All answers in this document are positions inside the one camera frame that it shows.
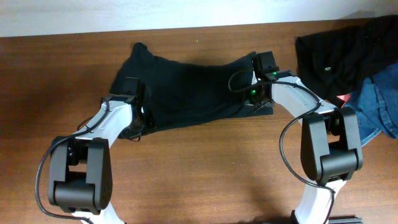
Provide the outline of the dark green cloth garment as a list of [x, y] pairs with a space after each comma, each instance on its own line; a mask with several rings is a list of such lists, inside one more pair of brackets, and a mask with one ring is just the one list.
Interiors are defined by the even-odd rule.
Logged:
[[132, 46], [113, 81], [110, 93], [143, 98], [137, 121], [124, 129], [121, 139], [134, 139], [174, 128], [225, 118], [271, 115], [273, 104], [248, 105], [254, 52], [226, 65], [180, 63], [153, 55], [143, 43]]

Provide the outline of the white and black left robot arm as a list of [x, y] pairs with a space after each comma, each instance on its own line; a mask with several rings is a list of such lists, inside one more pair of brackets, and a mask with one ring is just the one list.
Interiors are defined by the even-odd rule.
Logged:
[[48, 200], [64, 211], [63, 218], [82, 223], [122, 223], [111, 205], [113, 176], [110, 148], [118, 138], [140, 140], [150, 120], [144, 97], [148, 89], [127, 77], [102, 98], [96, 115], [69, 136], [58, 136], [47, 153], [50, 159]]

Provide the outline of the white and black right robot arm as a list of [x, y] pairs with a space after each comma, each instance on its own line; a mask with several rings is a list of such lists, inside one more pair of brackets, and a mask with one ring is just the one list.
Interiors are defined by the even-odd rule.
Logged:
[[357, 115], [339, 108], [307, 88], [290, 70], [280, 70], [272, 52], [252, 58], [253, 80], [246, 93], [257, 109], [266, 103], [283, 106], [294, 118], [282, 130], [280, 140], [295, 123], [302, 127], [300, 160], [305, 177], [287, 164], [305, 184], [299, 205], [289, 223], [362, 223], [358, 217], [335, 217], [331, 211], [338, 192], [363, 166]]

